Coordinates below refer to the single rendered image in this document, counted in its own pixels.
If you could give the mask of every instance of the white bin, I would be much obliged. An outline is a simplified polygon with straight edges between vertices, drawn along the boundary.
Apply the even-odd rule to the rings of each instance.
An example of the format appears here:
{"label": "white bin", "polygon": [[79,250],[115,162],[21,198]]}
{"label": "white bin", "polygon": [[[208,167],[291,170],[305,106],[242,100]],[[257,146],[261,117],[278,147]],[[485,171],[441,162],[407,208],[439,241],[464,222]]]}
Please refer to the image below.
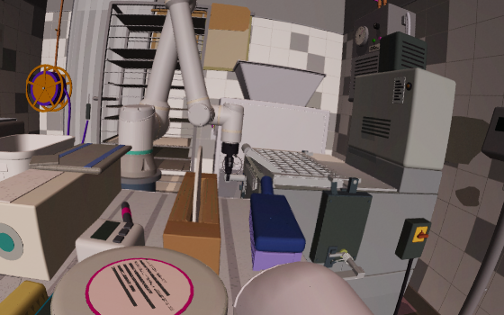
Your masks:
{"label": "white bin", "polygon": [[0,182],[29,169],[34,155],[50,155],[73,147],[71,136],[17,134],[0,138]]}

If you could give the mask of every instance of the yellow switch plate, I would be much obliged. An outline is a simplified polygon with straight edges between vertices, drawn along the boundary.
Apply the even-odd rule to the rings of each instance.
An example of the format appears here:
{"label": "yellow switch plate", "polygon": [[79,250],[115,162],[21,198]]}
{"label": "yellow switch plate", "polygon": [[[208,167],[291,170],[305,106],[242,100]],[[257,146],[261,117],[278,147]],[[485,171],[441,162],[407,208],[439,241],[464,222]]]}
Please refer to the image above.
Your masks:
{"label": "yellow switch plate", "polygon": [[416,230],[415,230],[415,235],[413,236],[413,243],[420,243],[420,242],[423,242],[425,241],[424,238],[418,238],[418,235],[423,232],[423,234],[427,234],[427,229],[428,227],[418,227]]}

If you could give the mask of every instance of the metal pole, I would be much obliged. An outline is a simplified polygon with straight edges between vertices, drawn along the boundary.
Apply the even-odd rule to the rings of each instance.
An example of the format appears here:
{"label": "metal pole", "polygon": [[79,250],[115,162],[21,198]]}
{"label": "metal pole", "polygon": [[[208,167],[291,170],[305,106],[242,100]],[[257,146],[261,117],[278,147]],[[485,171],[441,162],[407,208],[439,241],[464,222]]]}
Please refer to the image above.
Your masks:
{"label": "metal pole", "polygon": [[61,31],[61,14],[63,14],[63,11],[64,11],[64,0],[61,0],[61,7],[59,8],[58,28],[56,29],[56,31],[58,31],[58,35],[56,37],[56,58],[54,59],[54,67],[58,66],[59,32]]}
{"label": "metal pole", "polygon": [[468,294],[466,301],[463,303],[459,315],[473,315],[477,310],[482,300],[483,295],[487,291],[487,286],[495,271],[495,266],[499,262],[500,254],[504,247],[504,203],[500,211],[497,227],[491,237],[491,243],[487,248],[485,258],[481,263],[480,271],[475,277],[472,289]]}
{"label": "metal pole", "polygon": [[408,270],[406,270],[406,275],[403,277],[403,283],[401,284],[400,298],[398,299],[398,303],[396,303],[396,310],[394,311],[394,315],[398,315],[398,311],[400,310],[401,300],[403,299],[403,292],[406,290],[406,286],[408,285],[408,279],[410,278],[412,263],[413,258],[411,258],[408,262]]}

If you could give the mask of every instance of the dial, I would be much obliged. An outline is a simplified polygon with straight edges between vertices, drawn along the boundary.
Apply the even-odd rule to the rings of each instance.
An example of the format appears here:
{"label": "dial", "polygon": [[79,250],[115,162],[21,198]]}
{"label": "dial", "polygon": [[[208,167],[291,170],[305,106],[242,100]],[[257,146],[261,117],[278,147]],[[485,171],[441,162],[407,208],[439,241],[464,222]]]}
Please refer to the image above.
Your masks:
{"label": "dial", "polygon": [[361,26],[357,29],[355,34],[355,44],[357,46],[364,46],[369,40],[369,28],[366,26]]}

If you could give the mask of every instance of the pink circle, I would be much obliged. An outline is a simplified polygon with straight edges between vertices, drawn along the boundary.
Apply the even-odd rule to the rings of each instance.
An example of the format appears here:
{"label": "pink circle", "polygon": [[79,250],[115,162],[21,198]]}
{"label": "pink circle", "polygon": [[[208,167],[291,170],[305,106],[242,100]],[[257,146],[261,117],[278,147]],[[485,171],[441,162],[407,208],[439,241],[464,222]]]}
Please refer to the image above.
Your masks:
{"label": "pink circle", "polygon": [[184,277],[188,281],[188,284],[190,284],[190,295],[188,297],[188,301],[184,304],[184,306],[182,307],[182,309],[180,309],[175,315],[182,314],[184,311],[186,311],[186,309],[188,308],[188,306],[192,302],[192,299],[194,298],[194,284],[192,283],[192,280],[190,280],[190,277],[188,276],[188,274],[186,274],[184,271],[182,271],[182,269],[178,268],[177,266],[169,264],[169,263],[161,261],[161,260],[150,259],[150,258],[130,258],[130,259],[123,259],[123,260],[115,261],[113,263],[105,265],[104,267],[102,267],[101,269],[99,269],[95,274],[93,274],[93,276],[89,280],[88,284],[86,285],[86,289],[85,289],[85,300],[86,300],[87,305],[89,306],[89,309],[91,309],[91,311],[94,314],[96,314],[96,315],[105,315],[105,314],[101,314],[98,310],[96,310],[95,306],[91,303],[91,299],[89,297],[89,288],[90,288],[91,283],[93,282],[93,280],[96,278],[96,276],[99,273],[101,273],[107,267],[112,266],[114,264],[118,264],[118,263],[123,262],[123,261],[131,261],[131,260],[148,260],[148,261],[159,262],[161,264],[165,264],[165,265],[173,267],[174,269],[176,269],[177,271],[179,271],[182,275],[184,275]]}

